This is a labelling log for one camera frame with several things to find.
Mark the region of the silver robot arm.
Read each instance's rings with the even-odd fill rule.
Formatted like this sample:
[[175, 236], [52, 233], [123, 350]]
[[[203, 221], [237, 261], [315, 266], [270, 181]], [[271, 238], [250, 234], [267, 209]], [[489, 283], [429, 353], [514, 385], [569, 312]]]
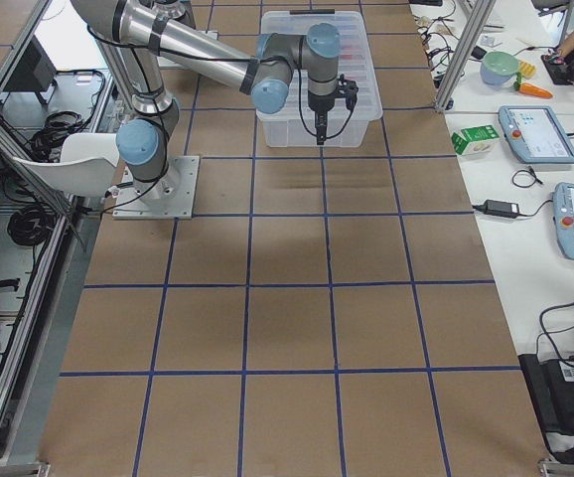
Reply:
[[358, 102], [357, 84], [339, 73], [341, 38], [329, 23], [307, 33], [259, 37], [250, 56], [147, 7], [138, 1], [74, 1], [90, 31], [113, 46], [146, 49], [190, 70], [236, 87], [251, 97], [256, 110], [275, 114], [285, 105], [293, 76], [307, 72], [308, 107], [314, 112], [309, 134], [319, 146], [332, 138], [328, 114], [342, 98], [349, 112]]

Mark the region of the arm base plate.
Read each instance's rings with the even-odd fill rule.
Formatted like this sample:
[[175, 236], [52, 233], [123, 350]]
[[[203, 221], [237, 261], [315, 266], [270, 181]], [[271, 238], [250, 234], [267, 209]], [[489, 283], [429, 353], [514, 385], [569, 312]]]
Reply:
[[150, 185], [135, 182], [129, 167], [125, 166], [122, 183], [131, 182], [131, 185], [119, 189], [118, 206], [110, 213], [118, 220], [190, 219], [199, 168], [199, 156], [170, 156], [167, 173], [153, 189], [142, 195]]

